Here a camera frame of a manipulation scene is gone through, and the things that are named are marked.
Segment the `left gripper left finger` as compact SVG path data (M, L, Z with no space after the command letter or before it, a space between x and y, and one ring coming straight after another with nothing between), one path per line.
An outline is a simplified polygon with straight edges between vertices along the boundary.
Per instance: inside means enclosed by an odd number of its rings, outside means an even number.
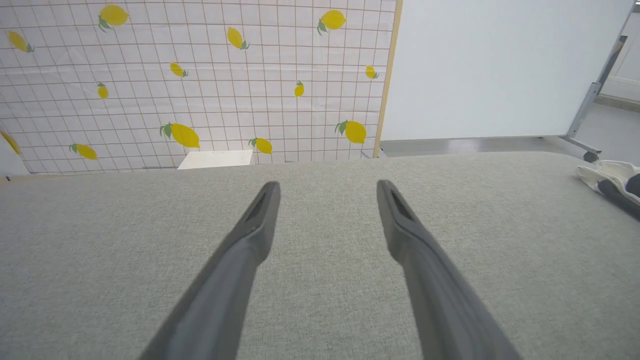
M274 242L281 185L266 182L139 356L235 360L256 272Z

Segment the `lemon print partition panel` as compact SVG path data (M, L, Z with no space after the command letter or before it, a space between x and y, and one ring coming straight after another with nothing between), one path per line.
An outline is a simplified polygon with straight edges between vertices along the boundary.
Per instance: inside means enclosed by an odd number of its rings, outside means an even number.
M0 0L0 134L31 174L379 157L403 0Z

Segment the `white and black shirt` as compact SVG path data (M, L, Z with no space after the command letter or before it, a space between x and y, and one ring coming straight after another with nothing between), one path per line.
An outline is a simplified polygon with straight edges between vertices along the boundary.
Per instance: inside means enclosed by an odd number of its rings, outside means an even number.
M576 175L592 191L640 221L640 167L623 161L597 161L579 165Z

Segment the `white box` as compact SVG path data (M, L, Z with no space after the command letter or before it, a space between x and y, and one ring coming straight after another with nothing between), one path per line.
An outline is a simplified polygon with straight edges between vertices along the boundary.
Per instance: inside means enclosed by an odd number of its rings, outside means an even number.
M219 150L189 152L177 170L212 167L238 167L256 164L252 150Z

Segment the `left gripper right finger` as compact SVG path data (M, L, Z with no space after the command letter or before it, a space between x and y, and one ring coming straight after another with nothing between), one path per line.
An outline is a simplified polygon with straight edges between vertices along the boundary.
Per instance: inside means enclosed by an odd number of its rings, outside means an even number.
M404 272L423 360L521 360L398 188L379 180L376 196L388 251Z

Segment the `white partition board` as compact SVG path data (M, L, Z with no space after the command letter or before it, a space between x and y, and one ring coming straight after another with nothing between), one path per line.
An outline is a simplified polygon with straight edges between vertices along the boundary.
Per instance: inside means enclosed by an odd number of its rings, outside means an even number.
M382 141L567 134L635 0L402 0Z

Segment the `grey metal board stand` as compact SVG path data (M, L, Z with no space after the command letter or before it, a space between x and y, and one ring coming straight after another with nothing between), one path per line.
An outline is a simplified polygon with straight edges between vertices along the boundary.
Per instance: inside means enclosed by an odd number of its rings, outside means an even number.
M561 139L584 150L582 159L640 165L640 0L622 28L599 79Z

